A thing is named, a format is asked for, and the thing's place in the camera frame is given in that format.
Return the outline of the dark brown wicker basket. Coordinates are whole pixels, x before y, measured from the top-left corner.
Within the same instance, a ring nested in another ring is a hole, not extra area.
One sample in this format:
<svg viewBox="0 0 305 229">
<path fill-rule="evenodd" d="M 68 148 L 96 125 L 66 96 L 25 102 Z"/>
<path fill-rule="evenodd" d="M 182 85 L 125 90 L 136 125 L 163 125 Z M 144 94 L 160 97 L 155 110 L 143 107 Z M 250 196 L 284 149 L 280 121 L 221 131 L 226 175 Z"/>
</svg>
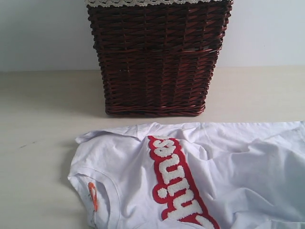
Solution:
<svg viewBox="0 0 305 229">
<path fill-rule="evenodd" d="M 91 7 L 105 111 L 118 116 L 198 116 L 222 48 L 231 0 Z"/>
</svg>

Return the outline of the white t-shirt red lettering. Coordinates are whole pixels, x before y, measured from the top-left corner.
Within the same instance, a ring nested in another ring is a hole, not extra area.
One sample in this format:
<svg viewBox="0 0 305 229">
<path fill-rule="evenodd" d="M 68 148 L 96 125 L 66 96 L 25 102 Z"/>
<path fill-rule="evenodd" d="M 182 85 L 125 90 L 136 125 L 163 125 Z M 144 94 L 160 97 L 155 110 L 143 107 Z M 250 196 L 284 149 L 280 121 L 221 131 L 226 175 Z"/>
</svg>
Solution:
<svg viewBox="0 0 305 229">
<path fill-rule="evenodd" d="M 77 138 L 68 180 L 95 229 L 302 229 L 305 124 L 159 123 Z"/>
</svg>

